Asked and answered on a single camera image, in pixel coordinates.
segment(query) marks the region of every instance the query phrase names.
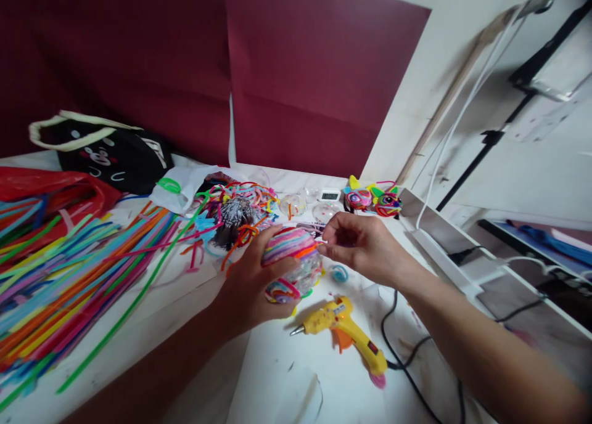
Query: yellow glue gun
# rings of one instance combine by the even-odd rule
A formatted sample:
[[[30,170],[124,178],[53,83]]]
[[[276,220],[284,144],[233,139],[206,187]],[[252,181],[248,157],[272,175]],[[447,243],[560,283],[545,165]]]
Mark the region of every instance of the yellow glue gun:
[[[312,313],[301,326],[290,333],[290,336],[302,332],[316,335],[327,328],[334,330],[339,342],[339,353],[354,344],[366,360],[370,373],[380,377],[387,371],[387,360],[384,353],[352,321],[352,311],[353,306],[349,298],[340,296],[325,305],[322,310]]]

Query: person's right hand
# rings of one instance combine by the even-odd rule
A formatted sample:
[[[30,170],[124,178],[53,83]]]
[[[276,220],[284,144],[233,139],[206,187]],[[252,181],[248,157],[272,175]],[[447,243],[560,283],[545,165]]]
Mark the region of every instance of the person's right hand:
[[[382,285],[398,288],[419,263],[378,218],[339,212],[323,232],[318,251]]]

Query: white tabletop surface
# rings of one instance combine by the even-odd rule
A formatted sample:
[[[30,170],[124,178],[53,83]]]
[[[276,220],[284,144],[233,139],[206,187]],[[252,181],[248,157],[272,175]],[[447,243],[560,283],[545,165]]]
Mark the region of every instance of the white tabletop surface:
[[[176,157],[177,165],[191,161]],[[0,160],[3,166],[59,169],[53,152],[34,153],[24,157]],[[233,164],[232,168],[271,187],[277,193],[296,192],[302,187],[340,188],[347,180],[296,171]],[[117,206],[116,216],[134,215],[145,200],[126,201]],[[298,220],[312,221],[310,208]],[[287,221],[280,217],[278,222]],[[423,265],[424,255],[411,239],[408,222],[384,219],[395,238]],[[112,381],[151,349],[170,336],[193,315],[207,306],[223,282],[220,261],[205,263],[197,273],[184,274],[189,256],[172,253],[158,280],[146,298],[113,340],[66,392],[56,389],[77,367],[137,295],[147,275],[122,296],[92,328],[70,356],[40,379],[36,389],[16,400],[0,414],[3,423],[56,423],[76,409],[94,393]],[[149,270],[154,268],[158,257]],[[325,268],[331,267],[328,259]],[[296,317],[268,322],[223,347],[196,376],[165,417],[166,423],[241,423],[263,424],[282,421],[282,394],[303,372],[315,373],[323,394],[323,404],[316,422],[343,423],[417,423],[430,418],[402,372],[389,370],[387,387],[381,391],[369,379],[360,354],[354,347],[339,354],[332,333],[289,336],[289,331],[333,295],[347,295],[354,305],[352,318],[394,361],[380,334],[380,321],[393,303],[393,291],[373,284],[356,272],[349,271],[346,283],[323,277],[313,294],[298,306]],[[386,324],[387,336],[399,355],[406,359],[411,348],[427,330],[400,296],[397,311]],[[426,343],[410,368],[412,376],[442,422],[459,422],[456,378],[433,343]],[[0,399],[8,394],[0,393]],[[472,401],[467,398],[467,422],[474,422]]]

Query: person's left hand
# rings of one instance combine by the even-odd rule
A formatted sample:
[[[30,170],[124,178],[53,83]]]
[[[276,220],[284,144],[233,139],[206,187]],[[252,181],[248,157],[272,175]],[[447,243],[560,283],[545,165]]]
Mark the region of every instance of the person's left hand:
[[[261,231],[245,250],[241,259],[232,266],[224,285],[211,308],[232,336],[238,336],[256,325],[271,319],[289,317],[299,301],[279,304],[265,298],[265,288],[274,280],[294,270],[300,264],[296,258],[284,258],[265,268],[261,257],[271,237],[282,226]]]

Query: hand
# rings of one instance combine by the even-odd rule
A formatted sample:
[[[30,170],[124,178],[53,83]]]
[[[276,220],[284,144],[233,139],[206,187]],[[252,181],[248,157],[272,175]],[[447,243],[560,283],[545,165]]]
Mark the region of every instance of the hand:
[[[347,265],[368,279],[398,288],[419,263],[377,218],[339,212],[323,232],[323,256]]]
[[[282,226],[261,231],[232,266],[224,285],[210,306],[228,327],[230,337],[238,336],[271,319],[289,317],[298,301],[286,304],[270,303],[265,288],[274,280],[294,270],[300,264],[296,258],[284,258],[268,267],[261,267],[261,257],[271,237]]]

